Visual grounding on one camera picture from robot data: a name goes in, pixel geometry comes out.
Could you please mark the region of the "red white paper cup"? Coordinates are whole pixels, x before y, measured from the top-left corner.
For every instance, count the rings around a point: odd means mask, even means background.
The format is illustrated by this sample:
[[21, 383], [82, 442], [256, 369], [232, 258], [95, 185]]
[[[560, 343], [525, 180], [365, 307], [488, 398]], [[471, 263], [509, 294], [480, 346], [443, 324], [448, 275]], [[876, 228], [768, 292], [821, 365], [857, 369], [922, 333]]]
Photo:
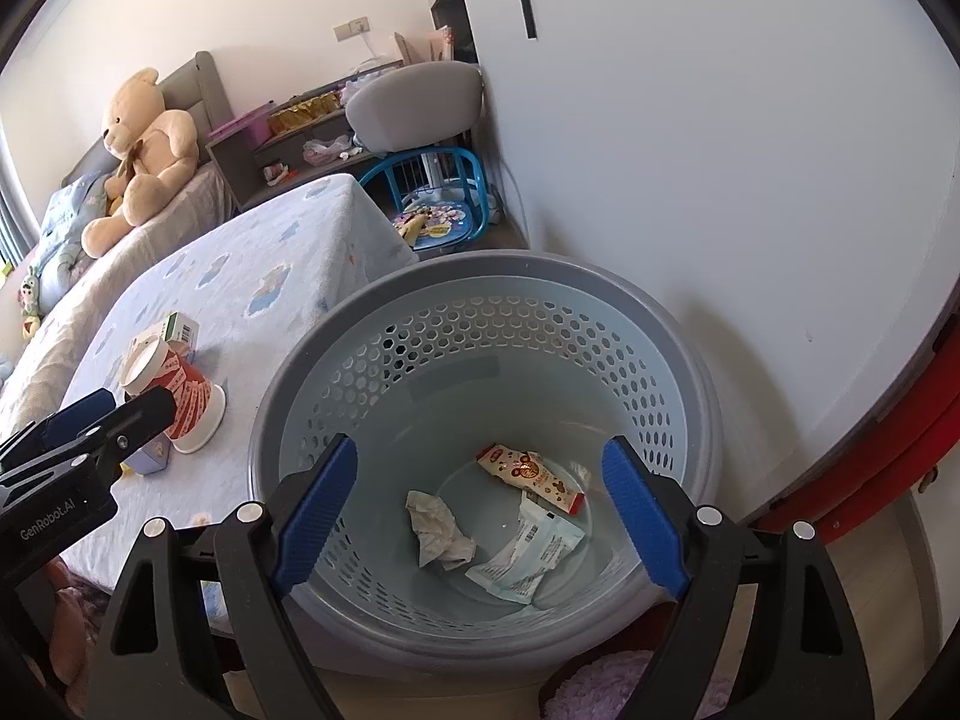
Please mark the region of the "red white paper cup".
[[122, 367], [121, 387], [129, 397], [164, 388], [174, 401], [174, 416], [164, 429], [179, 454], [198, 452], [223, 421], [226, 394], [163, 337], [137, 341]]

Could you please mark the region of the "white green medicine box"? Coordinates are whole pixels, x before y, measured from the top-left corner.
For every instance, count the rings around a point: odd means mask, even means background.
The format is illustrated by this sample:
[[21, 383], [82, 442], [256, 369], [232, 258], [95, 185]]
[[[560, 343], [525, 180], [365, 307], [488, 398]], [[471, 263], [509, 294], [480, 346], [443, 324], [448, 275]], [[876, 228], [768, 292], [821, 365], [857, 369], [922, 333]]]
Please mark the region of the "white green medicine box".
[[199, 339], [199, 324], [182, 312], [169, 312], [160, 321], [160, 339], [186, 361], [192, 361]]

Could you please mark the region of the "lavender long carton box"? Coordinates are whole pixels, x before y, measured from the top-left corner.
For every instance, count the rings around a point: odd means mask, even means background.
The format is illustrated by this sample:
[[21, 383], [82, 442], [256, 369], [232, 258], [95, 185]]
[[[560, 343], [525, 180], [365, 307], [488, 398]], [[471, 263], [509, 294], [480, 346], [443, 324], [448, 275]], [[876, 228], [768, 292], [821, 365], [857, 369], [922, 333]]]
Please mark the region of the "lavender long carton box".
[[124, 466], [140, 476], [154, 475], [166, 468], [170, 455], [171, 442], [164, 434], [160, 434], [127, 457]]

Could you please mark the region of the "grey bed with headboard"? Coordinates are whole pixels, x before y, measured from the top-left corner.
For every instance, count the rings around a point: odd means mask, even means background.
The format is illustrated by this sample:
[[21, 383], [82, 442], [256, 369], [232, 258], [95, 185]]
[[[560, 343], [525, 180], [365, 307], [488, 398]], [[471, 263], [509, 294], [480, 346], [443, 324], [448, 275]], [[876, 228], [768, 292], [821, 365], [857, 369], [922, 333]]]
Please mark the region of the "grey bed with headboard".
[[166, 80], [151, 68], [133, 80], [153, 86], [166, 112], [157, 127], [119, 142], [167, 138], [169, 160], [153, 164], [149, 177], [122, 181], [116, 215], [94, 222], [86, 236], [94, 244], [93, 263], [47, 314], [3, 385], [3, 436], [59, 410], [86, 350], [127, 288], [231, 215], [226, 182], [200, 154], [210, 132], [233, 119], [213, 55], [202, 50]]

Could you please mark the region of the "small green plush toy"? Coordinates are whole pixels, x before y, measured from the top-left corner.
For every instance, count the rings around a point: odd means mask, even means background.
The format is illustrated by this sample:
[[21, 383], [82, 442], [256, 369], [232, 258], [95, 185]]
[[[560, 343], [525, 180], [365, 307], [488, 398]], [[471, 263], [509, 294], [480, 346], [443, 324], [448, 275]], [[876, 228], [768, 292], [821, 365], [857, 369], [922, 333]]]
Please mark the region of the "small green plush toy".
[[30, 266], [18, 289], [18, 302], [21, 307], [21, 333], [29, 341], [41, 327], [41, 307], [39, 307], [39, 273]]

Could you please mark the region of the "blue patterned fleece blanket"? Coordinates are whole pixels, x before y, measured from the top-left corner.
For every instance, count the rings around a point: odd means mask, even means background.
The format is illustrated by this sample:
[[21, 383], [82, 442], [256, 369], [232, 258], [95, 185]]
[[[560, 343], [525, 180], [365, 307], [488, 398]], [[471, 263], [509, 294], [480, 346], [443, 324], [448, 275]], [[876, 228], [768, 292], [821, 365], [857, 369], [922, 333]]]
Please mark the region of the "blue patterned fleece blanket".
[[203, 449], [114, 484], [119, 510], [65, 551], [71, 572], [112, 590], [149, 518], [220, 522], [244, 502], [256, 411], [283, 360], [339, 302], [415, 261], [364, 188], [337, 174], [236, 216], [138, 277], [101, 323], [65, 398], [119, 390], [130, 342], [179, 310], [199, 326], [194, 364], [224, 388], [226, 413]]

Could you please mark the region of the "blue pillow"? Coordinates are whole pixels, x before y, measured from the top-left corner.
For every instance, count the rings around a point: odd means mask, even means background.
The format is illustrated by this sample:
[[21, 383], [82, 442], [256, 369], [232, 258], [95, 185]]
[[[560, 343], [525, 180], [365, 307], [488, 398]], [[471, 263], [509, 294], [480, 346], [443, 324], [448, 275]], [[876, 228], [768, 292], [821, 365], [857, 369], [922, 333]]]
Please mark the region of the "blue pillow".
[[83, 229], [106, 214], [105, 182], [106, 174], [90, 172], [50, 195], [31, 259], [43, 317], [80, 278], [80, 268], [88, 260], [82, 247]]

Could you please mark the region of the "crumpled white tissue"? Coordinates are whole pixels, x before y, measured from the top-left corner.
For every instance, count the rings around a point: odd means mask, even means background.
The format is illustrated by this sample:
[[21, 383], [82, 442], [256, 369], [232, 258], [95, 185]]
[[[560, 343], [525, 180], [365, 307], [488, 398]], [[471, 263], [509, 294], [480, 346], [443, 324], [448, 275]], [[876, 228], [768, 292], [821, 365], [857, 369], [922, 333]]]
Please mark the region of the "crumpled white tissue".
[[477, 553], [477, 543], [464, 535], [443, 499], [421, 491], [409, 491], [405, 499], [410, 527], [418, 539], [418, 566], [438, 562], [444, 571], [468, 566]]

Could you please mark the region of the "red snack wrapper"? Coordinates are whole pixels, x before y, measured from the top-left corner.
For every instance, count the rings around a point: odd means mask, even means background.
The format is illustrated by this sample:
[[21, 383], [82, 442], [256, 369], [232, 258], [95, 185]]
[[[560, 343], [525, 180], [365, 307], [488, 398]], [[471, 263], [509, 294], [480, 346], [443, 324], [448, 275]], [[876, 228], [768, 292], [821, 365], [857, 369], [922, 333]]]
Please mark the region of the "red snack wrapper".
[[493, 444], [477, 455], [477, 463], [511, 488], [534, 494], [565, 514], [576, 515], [583, 505], [584, 494], [555, 475], [535, 452]]

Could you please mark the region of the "beige teddy bear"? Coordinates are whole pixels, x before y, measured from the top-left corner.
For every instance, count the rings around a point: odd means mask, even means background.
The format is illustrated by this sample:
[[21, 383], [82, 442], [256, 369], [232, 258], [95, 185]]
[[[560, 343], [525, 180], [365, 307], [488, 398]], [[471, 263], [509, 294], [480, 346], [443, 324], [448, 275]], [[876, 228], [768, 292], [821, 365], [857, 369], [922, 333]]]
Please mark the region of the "beige teddy bear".
[[199, 167], [194, 119], [187, 110], [167, 109], [158, 78], [156, 68], [142, 68], [110, 101], [103, 145], [121, 164], [104, 181], [109, 215], [83, 229], [83, 250], [92, 259], [159, 215]]

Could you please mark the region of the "grey perforated laundry basket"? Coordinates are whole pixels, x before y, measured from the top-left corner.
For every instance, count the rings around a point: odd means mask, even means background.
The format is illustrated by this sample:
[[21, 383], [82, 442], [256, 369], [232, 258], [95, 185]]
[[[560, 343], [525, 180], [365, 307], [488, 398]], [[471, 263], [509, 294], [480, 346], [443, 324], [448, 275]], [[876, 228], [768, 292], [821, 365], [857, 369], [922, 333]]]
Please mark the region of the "grey perforated laundry basket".
[[[288, 611], [318, 667], [374, 676], [543, 670], [596, 647], [659, 598], [605, 490], [604, 445], [628, 440], [695, 502], [715, 497], [722, 463], [718, 397], [669, 312], [525, 250], [422, 263], [337, 305], [263, 397], [251, 493], [337, 436], [356, 445], [355, 486]], [[480, 559], [498, 553], [521, 496], [478, 466], [493, 444], [532, 450], [583, 495], [583, 541], [527, 605], [421, 566], [405, 511], [410, 491], [438, 496]]]

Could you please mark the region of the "pink storage box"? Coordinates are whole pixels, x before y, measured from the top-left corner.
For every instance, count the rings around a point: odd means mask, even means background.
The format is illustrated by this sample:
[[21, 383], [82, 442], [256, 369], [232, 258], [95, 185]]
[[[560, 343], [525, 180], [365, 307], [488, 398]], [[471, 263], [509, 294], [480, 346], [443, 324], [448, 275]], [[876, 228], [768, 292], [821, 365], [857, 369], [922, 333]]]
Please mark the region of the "pink storage box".
[[260, 145], [267, 143], [268, 140], [274, 136], [268, 123], [274, 109], [274, 101], [267, 101], [267, 103], [262, 106], [249, 110], [249, 112], [212, 130], [210, 135], [208, 135], [208, 141], [210, 143], [219, 142], [223, 140], [223, 138], [241, 135], [242, 141], [247, 145], [247, 148], [259, 148]]

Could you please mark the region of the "pink plastic bag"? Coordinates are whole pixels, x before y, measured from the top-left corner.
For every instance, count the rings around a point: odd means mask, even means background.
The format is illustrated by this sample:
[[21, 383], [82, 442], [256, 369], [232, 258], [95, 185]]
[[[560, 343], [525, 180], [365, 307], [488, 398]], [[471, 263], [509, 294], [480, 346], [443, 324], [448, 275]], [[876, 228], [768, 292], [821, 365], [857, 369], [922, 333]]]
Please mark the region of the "pink plastic bag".
[[319, 138], [309, 138], [302, 144], [302, 159], [309, 166], [324, 166], [335, 163], [342, 158], [343, 153], [350, 153], [352, 137], [340, 135], [330, 142], [323, 142]]

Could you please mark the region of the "grey shelf unit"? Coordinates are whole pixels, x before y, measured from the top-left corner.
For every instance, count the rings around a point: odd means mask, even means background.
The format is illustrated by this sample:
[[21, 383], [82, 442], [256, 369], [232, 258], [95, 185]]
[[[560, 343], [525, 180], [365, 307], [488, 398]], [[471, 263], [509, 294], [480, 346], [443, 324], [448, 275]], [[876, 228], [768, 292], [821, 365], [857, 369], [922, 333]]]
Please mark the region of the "grey shelf unit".
[[[274, 136], [259, 148], [247, 148], [241, 135], [206, 142], [206, 154], [228, 185], [236, 208], [249, 210], [285, 190], [336, 172], [358, 176], [363, 167], [377, 163], [376, 156], [355, 142], [355, 134], [345, 117], [343, 93], [401, 65], [398, 59], [386, 60], [309, 89], [308, 93], [283, 103], [275, 103], [268, 121]], [[309, 166], [302, 159], [302, 144], [309, 138], [330, 142], [340, 135], [352, 137], [350, 153], [343, 153], [340, 160], [324, 166]]]

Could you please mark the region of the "grey office chair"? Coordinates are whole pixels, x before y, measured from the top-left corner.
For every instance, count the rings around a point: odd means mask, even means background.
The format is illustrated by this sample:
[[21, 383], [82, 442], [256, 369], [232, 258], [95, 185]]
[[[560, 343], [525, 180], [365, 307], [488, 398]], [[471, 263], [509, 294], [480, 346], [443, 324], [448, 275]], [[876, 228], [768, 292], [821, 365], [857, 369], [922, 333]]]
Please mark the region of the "grey office chair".
[[423, 62], [364, 83], [345, 104], [345, 117], [364, 148], [394, 154], [467, 132], [480, 119], [482, 101], [477, 65]]

